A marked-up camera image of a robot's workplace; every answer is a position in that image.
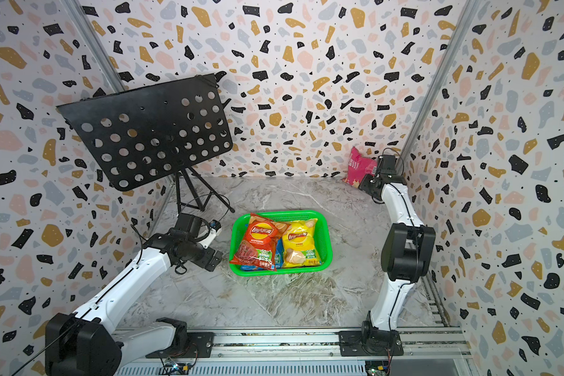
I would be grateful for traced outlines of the pink snack bag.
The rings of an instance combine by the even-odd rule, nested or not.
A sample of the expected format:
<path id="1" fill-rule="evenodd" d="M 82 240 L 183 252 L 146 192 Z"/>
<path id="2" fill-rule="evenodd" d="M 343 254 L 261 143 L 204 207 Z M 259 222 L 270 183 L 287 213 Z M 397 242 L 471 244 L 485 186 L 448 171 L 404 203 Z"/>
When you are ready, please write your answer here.
<path id="1" fill-rule="evenodd" d="M 366 175 L 373 175 L 377 161 L 363 156 L 357 148 L 353 147 L 349 154 L 347 176 L 344 182 L 358 188 Z"/>

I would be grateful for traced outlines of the green plastic basket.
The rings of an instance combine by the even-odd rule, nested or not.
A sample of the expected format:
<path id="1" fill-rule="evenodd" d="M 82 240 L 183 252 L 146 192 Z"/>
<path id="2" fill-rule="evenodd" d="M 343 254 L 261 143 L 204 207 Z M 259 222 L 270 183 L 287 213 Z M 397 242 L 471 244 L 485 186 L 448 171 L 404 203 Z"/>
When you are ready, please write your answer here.
<path id="1" fill-rule="evenodd" d="M 323 214 L 314 210 L 290 210 L 290 211 L 269 211 L 260 212 L 260 216 L 279 221 L 287 220 L 303 220 L 303 219 L 318 219 L 315 226 L 314 241 L 316 250 L 320 253 L 322 264 L 320 266 L 308 266 L 298 268 L 273 270 L 257 270 L 257 271 L 242 271 L 241 267 L 230 263 L 230 269 L 233 273 L 241 277 L 258 277 L 282 274 L 303 274 L 303 273 L 316 273 L 321 272 L 328 268 L 334 258 L 334 252 L 330 239 L 327 219 Z M 229 260 L 232 260 L 236 250 L 241 243 L 241 238 L 248 226 L 249 214 L 240 216 L 232 226 L 230 238 L 230 255 Z"/>

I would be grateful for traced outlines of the red Lay's chips bag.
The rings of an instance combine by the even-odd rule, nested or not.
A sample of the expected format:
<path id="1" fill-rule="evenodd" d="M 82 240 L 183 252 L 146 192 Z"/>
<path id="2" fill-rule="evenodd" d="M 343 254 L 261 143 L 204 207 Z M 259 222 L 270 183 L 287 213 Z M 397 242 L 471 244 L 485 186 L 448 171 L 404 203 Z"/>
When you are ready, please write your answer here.
<path id="1" fill-rule="evenodd" d="M 251 213 L 230 263 L 268 271 L 277 270 L 277 260 L 280 260 L 277 257 L 277 246 L 289 227 L 289 222 L 277 222 Z"/>

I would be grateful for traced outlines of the blue Lay's chips bag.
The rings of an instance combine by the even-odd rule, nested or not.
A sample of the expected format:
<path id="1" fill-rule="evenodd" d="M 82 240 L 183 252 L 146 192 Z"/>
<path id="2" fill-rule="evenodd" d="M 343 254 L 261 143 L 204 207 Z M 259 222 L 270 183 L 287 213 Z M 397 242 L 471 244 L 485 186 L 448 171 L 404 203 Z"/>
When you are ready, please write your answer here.
<path id="1" fill-rule="evenodd" d="M 283 245 L 283 241 L 279 240 L 277 241 L 277 247 L 276 247 L 276 252 L 275 252 L 275 258 L 274 258 L 274 270 L 278 270 L 281 269 L 282 266 L 284 265 L 284 245 Z M 263 268 L 258 267 L 258 266 L 249 266 L 249 265 L 243 265 L 240 266 L 242 271 L 247 271 L 247 272 L 252 272 L 252 271 L 262 271 Z"/>

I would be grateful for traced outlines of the yellow Lay's chips bag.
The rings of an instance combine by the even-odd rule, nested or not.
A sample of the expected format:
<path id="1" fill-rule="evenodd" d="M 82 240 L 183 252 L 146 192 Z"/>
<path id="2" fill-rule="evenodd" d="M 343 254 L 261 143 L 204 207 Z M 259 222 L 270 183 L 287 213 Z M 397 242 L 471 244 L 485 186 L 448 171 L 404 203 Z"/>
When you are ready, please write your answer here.
<path id="1" fill-rule="evenodd" d="M 317 219 L 296 220 L 288 223 L 288 228 L 281 238 L 285 251 L 283 268 L 321 265 L 321 256 L 315 244 L 316 224 Z"/>

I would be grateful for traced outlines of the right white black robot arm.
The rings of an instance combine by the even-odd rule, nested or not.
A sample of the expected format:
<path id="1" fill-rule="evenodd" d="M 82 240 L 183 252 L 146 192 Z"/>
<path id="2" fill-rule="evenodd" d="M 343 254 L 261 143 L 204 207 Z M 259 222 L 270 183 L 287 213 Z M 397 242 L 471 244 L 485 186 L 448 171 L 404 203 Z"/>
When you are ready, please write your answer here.
<path id="1" fill-rule="evenodd" d="M 397 321 L 410 290 L 430 266 L 436 232 L 418 217 L 410 202 L 406 180 L 396 168 L 400 159 L 383 154 L 359 189 L 374 203 L 385 205 L 392 221 L 381 252 L 385 280 L 376 304 L 362 324 L 361 344 L 367 353 L 400 349 Z"/>

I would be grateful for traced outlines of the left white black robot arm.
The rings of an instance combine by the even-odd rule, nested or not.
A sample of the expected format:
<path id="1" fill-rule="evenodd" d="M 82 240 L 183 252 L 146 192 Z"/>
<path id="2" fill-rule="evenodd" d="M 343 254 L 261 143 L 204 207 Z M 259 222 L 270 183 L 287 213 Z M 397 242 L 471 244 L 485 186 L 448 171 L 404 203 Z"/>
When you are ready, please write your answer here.
<path id="1" fill-rule="evenodd" d="M 122 318 L 150 285 L 169 269 L 193 263 L 208 272 L 223 254 L 211 247 L 221 232 L 217 220 L 183 213 L 165 234 L 155 233 L 103 290 L 71 314 L 58 313 L 45 329 L 48 375 L 114 375 L 150 354 L 183 355 L 193 344 L 183 321 L 160 318 L 147 327 L 116 335 Z"/>

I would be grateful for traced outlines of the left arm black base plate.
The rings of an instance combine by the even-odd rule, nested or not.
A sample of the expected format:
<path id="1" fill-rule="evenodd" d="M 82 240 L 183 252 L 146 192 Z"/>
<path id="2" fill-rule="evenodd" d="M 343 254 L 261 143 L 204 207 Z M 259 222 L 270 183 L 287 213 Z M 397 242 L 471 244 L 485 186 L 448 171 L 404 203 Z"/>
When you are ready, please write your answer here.
<path id="1" fill-rule="evenodd" d="M 161 351 L 163 357 L 209 358 L 212 354 L 213 332 L 183 332 L 175 334 L 171 346 Z"/>

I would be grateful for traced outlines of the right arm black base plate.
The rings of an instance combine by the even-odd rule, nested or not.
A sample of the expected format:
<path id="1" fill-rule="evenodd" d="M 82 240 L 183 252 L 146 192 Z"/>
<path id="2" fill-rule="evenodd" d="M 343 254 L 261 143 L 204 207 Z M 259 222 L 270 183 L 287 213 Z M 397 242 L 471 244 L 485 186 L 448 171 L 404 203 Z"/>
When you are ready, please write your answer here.
<path id="1" fill-rule="evenodd" d="M 400 357 L 404 355 L 403 341 L 397 331 L 374 329 L 367 334 L 362 331 L 338 332 L 342 357 Z"/>

